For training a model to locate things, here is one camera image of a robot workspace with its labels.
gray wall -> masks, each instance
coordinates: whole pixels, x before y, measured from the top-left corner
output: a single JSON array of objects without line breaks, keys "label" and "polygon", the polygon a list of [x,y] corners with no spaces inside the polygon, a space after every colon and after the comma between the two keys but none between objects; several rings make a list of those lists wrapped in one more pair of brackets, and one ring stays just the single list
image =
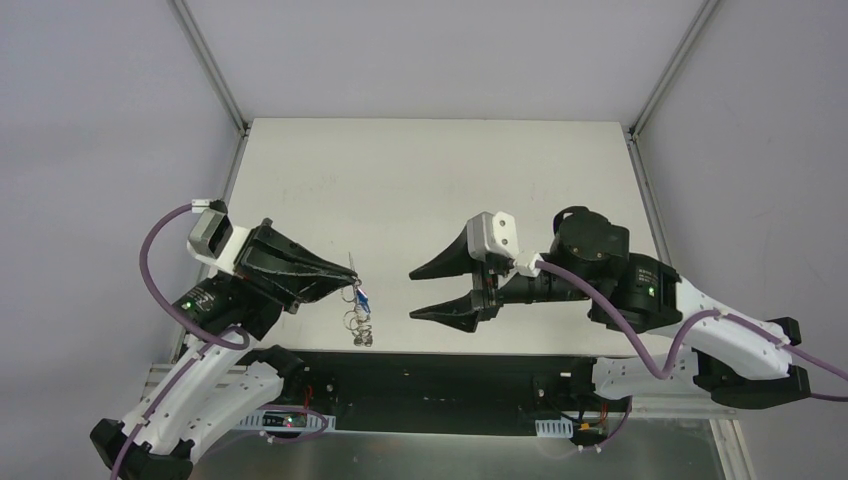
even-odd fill
[{"label": "gray wall", "polygon": [[[724,2],[642,137],[673,260],[848,367],[848,4]],[[811,372],[820,392],[848,392]],[[747,413],[760,478],[843,478],[845,405]]]},{"label": "gray wall", "polygon": [[[141,240],[221,191],[235,144],[165,0],[0,6],[0,476],[107,478],[88,432],[174,335]],[[172,297],[197,272],[188,225],[154,247]]]}]

